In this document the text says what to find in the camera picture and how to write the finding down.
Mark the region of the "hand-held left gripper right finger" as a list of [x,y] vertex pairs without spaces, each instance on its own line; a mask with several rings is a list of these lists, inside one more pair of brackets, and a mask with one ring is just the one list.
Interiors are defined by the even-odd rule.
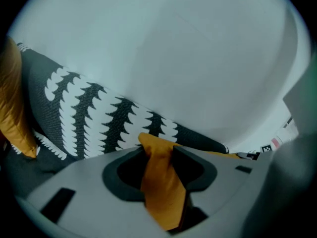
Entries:
[[188,192],[206,190],[217,177],[212,163],[180,146],[173,147],[172,165]]

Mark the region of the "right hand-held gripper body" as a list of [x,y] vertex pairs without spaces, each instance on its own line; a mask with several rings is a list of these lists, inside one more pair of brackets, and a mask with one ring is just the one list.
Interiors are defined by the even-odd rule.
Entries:
[[241,159],[248,159],[248,160],[256,161],[261,153],[268,152],[268,151],[272,151],[272,147],[270,144],[261,146],[259,151],[255,150],[255,151],[251,151],[248,153],[239,152],[239,153],[237,153],[237,156]]

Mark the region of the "person's white shirt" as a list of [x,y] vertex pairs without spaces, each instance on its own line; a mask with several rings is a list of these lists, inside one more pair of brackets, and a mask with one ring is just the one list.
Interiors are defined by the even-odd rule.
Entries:
[[283,100],[299,134],[274,152],[242,238],[300,238],[314,229],[309,214],[317,210],[317,49]]

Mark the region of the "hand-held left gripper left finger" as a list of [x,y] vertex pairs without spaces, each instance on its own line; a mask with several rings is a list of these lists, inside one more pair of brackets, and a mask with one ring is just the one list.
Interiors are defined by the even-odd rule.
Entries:
[[106,188],[117,198],[128,202],[145,202],[141,183],[147,165],[143,147],[130,149],[127,154],[107,164],[102,173]]

